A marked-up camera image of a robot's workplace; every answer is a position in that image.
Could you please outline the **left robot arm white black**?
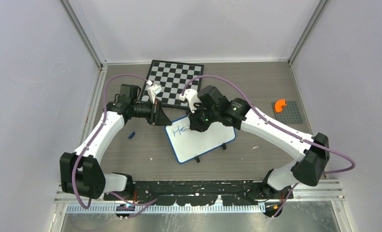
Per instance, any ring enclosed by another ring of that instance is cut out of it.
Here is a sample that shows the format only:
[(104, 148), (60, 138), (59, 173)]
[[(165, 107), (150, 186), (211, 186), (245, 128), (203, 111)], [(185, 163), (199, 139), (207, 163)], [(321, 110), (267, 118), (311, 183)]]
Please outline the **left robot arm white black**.
[(122, 200), (134, 194), (132, 177), (128, 174), (104, 174), (100, 163), (116, 134), (134, 118), (144, 118), (152, 126), (172, 124), (156, 98), (162, 86), (149, 84), (149, 100), (137, 99), (140, 87), (122, 84), (114, 101), (106, 104), (106, 111), (86, 140), (72, 153), (60, 157), (61, 188), (65, 193), (78, 191), (81, 197), (97, 199), (102, 194), (115, 192)]

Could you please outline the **blue marker cap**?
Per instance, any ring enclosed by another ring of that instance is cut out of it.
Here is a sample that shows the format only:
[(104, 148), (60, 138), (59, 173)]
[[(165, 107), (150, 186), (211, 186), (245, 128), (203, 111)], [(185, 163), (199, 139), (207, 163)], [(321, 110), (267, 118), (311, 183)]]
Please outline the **blue marker cap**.
[(128, 136), (128, 139), (132, 139), (134, 136), (135, 136), (135, 132), (133, 131), (129, 136)]

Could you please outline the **whiteboard with blue frame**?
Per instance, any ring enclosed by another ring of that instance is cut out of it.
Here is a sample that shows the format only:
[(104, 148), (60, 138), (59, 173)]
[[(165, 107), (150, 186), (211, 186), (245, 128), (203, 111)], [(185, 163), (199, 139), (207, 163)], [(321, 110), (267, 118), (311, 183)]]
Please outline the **whiteboard with blue frame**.
[(179, 163), (185, 163), (222, 147), (236, 138), (233, 127), (226, 127), (219, 122), (212, 123), (205, 132), (191, 130), (187, 116), (173, 121), (170, 126), (165, 126), (165, 133)]

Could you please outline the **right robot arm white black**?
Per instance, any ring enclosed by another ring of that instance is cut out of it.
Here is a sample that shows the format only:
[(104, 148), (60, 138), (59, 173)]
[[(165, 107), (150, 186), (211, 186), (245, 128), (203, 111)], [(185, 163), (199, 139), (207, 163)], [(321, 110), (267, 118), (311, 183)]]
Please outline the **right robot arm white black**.
[(329, 161), (329, 152), (320, 146), (328, 145), (328, 137), (297, 131), (251, 106), (247, 100), (228, 100), (218, 88), (207, 86), (200, 92), (187, 89), (179, 99), (188, 103), (186, 114), (190, 130), (205, 132), (211, 124), (249, 132), (272, 143), (289, 154), (293, 161), (268, 171), (259, 184), (259, 192), (265, 198), (275, 198), (284, 188), (302, 183), (315, 187)]

